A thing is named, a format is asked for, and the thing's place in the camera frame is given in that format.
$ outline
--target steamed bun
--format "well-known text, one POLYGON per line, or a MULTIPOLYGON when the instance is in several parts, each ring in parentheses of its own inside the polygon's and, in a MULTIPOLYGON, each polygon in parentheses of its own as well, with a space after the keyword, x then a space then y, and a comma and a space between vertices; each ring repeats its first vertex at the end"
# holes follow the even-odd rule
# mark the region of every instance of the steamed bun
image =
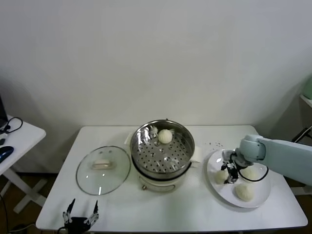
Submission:
POLYGON ((253 187, 248 184, 236 185, 235 193, 243 201, 251 201, 254 197, 253 187))
POLYGON ((158 140, 162 144, 168 144, 172 141, 172 132, 167 129, 163 129, 158 133, 158 140))
POLYGON ((215 173, 214 179, 217 184, 224 184, 224 181, 227 180, 228 176, 228 170, 217 171, 215 173))
POLYGON ((251 180, 257 180, 259 179, 259 175, 257 173, 257 171, 253 168, 253 167, 247 167, 245 169, 240 170, 240 173, 246 177, 247 179, 251 179, 251 180))

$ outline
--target white wall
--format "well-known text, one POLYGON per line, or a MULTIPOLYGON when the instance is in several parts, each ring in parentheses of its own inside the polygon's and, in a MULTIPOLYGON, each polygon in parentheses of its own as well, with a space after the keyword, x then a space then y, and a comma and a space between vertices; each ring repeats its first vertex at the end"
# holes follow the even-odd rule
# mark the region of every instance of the white wall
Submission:
POLYGON ((0 1, 0 93, 10 114, 47 132, 19 169, 57 172, 83 125, 169 118, 270 135, 283 117, 298 131, 298 105, 284 115, 311 72, 311 8, 310 0, 0 1))

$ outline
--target floor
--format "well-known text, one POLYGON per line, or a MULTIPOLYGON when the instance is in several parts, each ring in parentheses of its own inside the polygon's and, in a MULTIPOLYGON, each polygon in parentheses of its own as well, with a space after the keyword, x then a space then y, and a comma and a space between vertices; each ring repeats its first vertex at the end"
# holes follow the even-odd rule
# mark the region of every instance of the floor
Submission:
MULTIPOLYGON (((41 177, 41 176, 22 176, 22 179, 29 184, 31 187, 35 186, 35 184, 40 179, 46 179, 48 182, 43 187, 43 189, 40 191, 40 193, 47 197, 53 183, 56 179, 55 176, 48 176, 48 177, 41 177)), ((4 176, 0 176, 0 190, 4 187, 6 184, 7 179, 4 176)), ((300 186, 296 181, 287 179, 288 184, 291 187, 294 186, 300 186)), ((8 211, 8 220, 9 220, 9 230, 14 228, 15 226, 23 223, 25 225, 35 222, 41 207, 37 205, 36 203, 29 203, 25 209, 20 213, 16 214, 13 209, 16 206, 16 204, 24 197, 24 193, 19 190, 15 185, 11 185, 8 189, 7 193, 4 196, 4 201, 6 204, 6 208, 8 211)), ((286 229, 286 230, 273 230, 273 231, 258 231, 258 232, 246 232, 246 233, 253 233, 253 234, 312 234, 312 196, 305 195, 305 196, 298 196, 297 200, 299 204, 301 205, 303 211, 305 212, 309 224, 306 227, 299 228, 299 229, 286 229)), ((5 223, 5 213, 2 202, 0 203, 0 234, 6 233, 6 223, 5 223)), ((28 234, 53 234, 56 232, 53 231, 41 231, 38 230, 36 227, 31 226, 28 228, 28 234)))

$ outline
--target table leg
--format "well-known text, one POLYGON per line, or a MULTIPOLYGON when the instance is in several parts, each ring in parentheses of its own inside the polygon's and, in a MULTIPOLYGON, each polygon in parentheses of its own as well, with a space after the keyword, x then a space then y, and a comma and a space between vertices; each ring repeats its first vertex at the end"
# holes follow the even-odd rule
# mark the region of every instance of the table leg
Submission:
POLYGON ((308 185, 306 185, 304 187, 292 187, 291 190, 295 196, 312 195, 312 187, 308 186, 308 185))
POLYGON ((5 186, 3 187, 3 189, 0 192, 0 195, 3 197, 6 193, 6 191, 8 191, 10 185, 11 185, 11 181, 9 180, 8 182, 6 182, 5 186))
POLYGON ((21 212, 21 210, 30 202, 33 201, 40 206, 43 206, 46 198, 37 192, 46 184, 45 180, 40 180, 35 187, 32 189, 29 187, 14 171, 10 168, 6 170, 3 175, 8 178, 13 184, 15 184, 19 189, 21 189, 26 196, 22 201, 14 208, 16 213, 21 212))

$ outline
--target robotic arm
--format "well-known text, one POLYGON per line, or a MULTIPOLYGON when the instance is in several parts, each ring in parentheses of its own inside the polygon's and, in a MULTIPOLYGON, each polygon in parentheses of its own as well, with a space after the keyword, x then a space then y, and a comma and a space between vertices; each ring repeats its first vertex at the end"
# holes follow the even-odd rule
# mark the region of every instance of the robotic arm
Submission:
POLYGON ((270 170, 312 186, 312 147, 283 140, 271 140, 258 135, 246 135, 239 148, 222 153, 229 177, 235 183, 238 172, 254 162, 270 170))

